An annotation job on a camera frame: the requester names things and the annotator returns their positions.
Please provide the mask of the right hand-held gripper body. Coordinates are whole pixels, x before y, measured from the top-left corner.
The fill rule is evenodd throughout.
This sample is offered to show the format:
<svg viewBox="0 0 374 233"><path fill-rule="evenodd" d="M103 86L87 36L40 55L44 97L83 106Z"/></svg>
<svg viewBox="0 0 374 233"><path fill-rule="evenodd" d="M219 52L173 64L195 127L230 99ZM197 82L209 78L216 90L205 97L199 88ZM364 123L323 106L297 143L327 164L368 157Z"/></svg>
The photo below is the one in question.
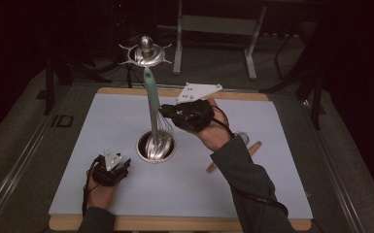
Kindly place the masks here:
<svg viewBox="0 0 374 233"><path fill-rule="evenodd" d="M199 132L206 128L214 117L212 107L206 98L221 90L222 86L219 83L186 83L176 98L173 123L192 132Z"/></svg>

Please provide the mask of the whisk with green handle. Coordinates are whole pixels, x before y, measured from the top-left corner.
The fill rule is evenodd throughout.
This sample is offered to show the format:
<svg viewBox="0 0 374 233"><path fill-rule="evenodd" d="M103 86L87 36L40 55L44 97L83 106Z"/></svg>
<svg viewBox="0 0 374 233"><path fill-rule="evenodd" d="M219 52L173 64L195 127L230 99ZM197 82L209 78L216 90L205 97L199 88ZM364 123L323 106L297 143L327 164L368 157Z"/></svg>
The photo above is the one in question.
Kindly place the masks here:
<svg viewBox="0 0 374 233"><path fill-rule="evenodd" d="M147 142L147 155L158 159L170 152L174 145L173 128L160 113L160 102L153 72L146 67L143 73L144 85L148 95L151 136Z"/></svg>

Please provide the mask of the small strainer with wooden handle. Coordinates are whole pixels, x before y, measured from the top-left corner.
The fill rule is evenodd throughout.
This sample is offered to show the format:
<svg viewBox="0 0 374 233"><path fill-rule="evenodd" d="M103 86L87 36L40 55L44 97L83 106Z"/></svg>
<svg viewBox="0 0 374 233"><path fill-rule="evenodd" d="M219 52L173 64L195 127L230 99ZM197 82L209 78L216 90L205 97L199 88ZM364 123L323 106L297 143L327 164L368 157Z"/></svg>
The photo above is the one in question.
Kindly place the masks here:
<svg viewBox="0 0 374 233"><path fill-rule="evenodd" d="M247 144L249 143L249 141L250 141L250 138L249 138L249 136L248 136L248 134L247 134L246 132L236 131L236 132L234 133L234 135L235 135L235 136L240 136L240 137L242 138L242 140L243 140L243 142L244 142L245 145L247 145ZM216 168L217 168L217 165L216 165L214 162L212 162L212 163L207 167L206 171L207 171L208 173L212 173L213 171L216 170Z"/></svg>

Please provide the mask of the black metal stand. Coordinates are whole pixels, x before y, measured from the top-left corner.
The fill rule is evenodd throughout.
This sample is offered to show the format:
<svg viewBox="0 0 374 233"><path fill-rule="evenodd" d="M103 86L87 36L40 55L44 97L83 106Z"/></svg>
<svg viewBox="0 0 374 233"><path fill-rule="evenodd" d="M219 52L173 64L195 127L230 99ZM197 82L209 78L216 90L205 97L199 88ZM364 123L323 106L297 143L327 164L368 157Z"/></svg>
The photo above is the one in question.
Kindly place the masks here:
<svg viewBox="0 0 374 233"><path fill-rule="evenodd" d="M55 92L54 78L58 78L61 84L71 85L74 81L71 68L77 69L86 77L98 83L109 83L110 80L104 79L97 75L94 71L86 68L83 64L68 57L64 54L53 54L46 59L46 109L45 114L48 115L54 107Z"/></svg>
<svg viewBox="0 0 374 233"><path fill-rule="evenodd" d="M304 43L305 48L295 65L284 77L282 77L278 55L288 43L290 37L287 37L274 56L274 63L282 81L271 87L261 89L259 92L274 93L294 83L299 83L299 86L295 91L295 97L298 100L302 100L303 103L310 108L311 121L315 128L319 130L319 115L323 89L323 65L320 54L309 45L309 41L312 38L312 32L298 32L297 35Z"/></svg>

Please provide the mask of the white metal frame stand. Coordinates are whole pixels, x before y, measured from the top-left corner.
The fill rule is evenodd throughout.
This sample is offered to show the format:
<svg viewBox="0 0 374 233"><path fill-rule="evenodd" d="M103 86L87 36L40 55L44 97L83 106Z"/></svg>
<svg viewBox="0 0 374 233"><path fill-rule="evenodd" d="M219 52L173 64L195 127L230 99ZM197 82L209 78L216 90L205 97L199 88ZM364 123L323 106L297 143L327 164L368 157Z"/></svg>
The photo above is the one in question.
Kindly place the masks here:
<svg viewBox="0 0 374 233"><path fill-rule="evenodd" d="M173 64L173 73L179 75L182 70L183 58L183 32L206 32L221 33L232 35L245 35L252 38L251 43L244 49L244 56L247 66L249 79L254 81L257 79L255 70L255 62L253 53L255 44L260 35L261 26L265 18L267 7L262 6L256 19L227 18L227 17L204 17L195 15L185 15L183 13L183 0L178 0L177 13L177 41Z"/></svg>

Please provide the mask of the metal utensil stand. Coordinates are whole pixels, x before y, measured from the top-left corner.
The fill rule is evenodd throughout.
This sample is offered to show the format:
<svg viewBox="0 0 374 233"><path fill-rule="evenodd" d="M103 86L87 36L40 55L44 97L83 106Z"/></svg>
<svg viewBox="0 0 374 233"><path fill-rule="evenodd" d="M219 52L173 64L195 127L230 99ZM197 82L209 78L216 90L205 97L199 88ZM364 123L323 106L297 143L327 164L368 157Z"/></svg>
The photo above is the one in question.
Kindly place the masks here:
<svg viewBox="0 0 374 233"><path fill-rule="evenodd" d="M153 66L156 66L162 62L168 62L165 59L165 47L160 47L153 42L153 39L148 36L144 35L139 39L139 42L136 46L127 48L124 46L120 46L122 49L127 50L127 60L124 61L124 64L133 64L145 69L146 67L152 69ZM153 157L149 157L147 155L147 142L151 136L151 131L147 133L147 141L145 142L145 152L141 153L140 156L145 159L147 162L150 163L161 163L165 160L169 159L173 152L175 151L176 141L174 138L174 130L173 130L173 138L174 138L174 145L171 148L170 152L167 153L163 157L159 157L155 159Z"/></svg>

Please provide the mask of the white table mat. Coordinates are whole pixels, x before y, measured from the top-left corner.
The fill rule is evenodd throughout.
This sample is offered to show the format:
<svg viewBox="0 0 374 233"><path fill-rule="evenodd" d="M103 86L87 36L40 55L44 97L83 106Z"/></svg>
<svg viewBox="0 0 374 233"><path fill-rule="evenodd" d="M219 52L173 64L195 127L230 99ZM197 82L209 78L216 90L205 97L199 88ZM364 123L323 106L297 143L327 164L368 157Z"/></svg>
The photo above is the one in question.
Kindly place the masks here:
<svg viewBox="0 0 374 233"><path fill-rule="evenodd" d="M260 142L254 163L263 166L276 197L293 219L310 219L312 211L295 167L275 105L270 101L220 100L234 132L250 143ZM129 160L128 176L120 182L112 213L117 216L234 217L227 181L220 171L208 172L210 151L194 135L175 129L176 151L163 163L142 160L139 137L151 128L147 99L139 95L94 96L49 213L82 211L85 172L104 150Z"/></svg>

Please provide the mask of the person's right hand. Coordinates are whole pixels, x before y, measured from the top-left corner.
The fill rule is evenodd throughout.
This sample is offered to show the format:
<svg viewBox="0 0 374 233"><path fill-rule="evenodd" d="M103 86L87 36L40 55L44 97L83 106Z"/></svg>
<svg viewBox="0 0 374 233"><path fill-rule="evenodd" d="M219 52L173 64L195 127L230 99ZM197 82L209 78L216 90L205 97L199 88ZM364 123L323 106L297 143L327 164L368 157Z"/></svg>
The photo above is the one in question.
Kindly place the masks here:
<svg viewBox="0 0 374 233"><path fill-rule="evenodd" d="M228 125L226 114L218 107L217 102L213 98L209 98L208 102L215 113L215 121L212 121L208 127L196 133L196 136L206 148L216 151L231 140L231 135L229 130L225 128Z"/></svg>

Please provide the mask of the person's left hand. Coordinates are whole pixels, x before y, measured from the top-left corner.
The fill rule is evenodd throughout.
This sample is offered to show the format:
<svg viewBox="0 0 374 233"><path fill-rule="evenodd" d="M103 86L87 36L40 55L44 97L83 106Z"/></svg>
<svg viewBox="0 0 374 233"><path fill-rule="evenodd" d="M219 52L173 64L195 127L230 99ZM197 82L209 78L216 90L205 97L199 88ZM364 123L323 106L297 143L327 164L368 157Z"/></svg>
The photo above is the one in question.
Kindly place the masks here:
<svg viewBox="0 0 374 233"><path fill-rule="evenodd" d="M93 177L89 177L89 182L87 185L88 195L87 195L87 205L89 207L101 208L108 210L115 198L115 193L117 186L104 186L96 183Z"/></svg>

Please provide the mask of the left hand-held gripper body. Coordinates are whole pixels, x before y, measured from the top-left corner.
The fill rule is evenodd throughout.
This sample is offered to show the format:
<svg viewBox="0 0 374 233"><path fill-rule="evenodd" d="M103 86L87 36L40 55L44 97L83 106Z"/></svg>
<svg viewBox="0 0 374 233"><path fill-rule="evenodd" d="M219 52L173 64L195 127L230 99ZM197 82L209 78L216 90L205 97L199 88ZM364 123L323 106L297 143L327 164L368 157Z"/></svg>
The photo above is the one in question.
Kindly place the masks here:
<svg viewBox="0 0 374 233"><path fill-rule="evenodd" d="M124 168L122 157L118 152L104 149L102 154L94 160L92 178L96 183L104 186L114 186L120 181Z"/></svg>

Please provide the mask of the metal floor rail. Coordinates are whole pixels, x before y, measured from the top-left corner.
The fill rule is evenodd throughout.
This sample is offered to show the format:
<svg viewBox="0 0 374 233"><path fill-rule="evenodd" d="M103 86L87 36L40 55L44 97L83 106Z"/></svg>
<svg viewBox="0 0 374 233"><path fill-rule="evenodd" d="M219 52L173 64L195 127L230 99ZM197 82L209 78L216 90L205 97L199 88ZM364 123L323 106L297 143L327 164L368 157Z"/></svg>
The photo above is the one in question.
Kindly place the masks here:
<svg viewBox="0 0 374 233"><path fill-rule="evenodd" d="M28 166L28 163L33 158L36 149L39 147L45 130L49 127L51 121L54 119L56 112L59 109L62 101L68 94L70 88L62 86L58 91L58 96L55 98L54 104L50 107L47 114L42 115L42 118L30 137L27 145L22 149L21 154L17 158L14 165L8 170L5 178L0 183L0 214L4 209L6 203L10 199L13 191L17 187L17 183L20 180L24 170Z"/></svg>
<svg viewBox="0 0 374 233"><path fill-rule="evenodd" d="M325 141L322 131L318 130L315 125L313 125L312 128L318 140L320 151L323 154L324 167L351 232L366 233L357 215L356 208L335 166L333 157L328 149L328 143Z"/></svg>

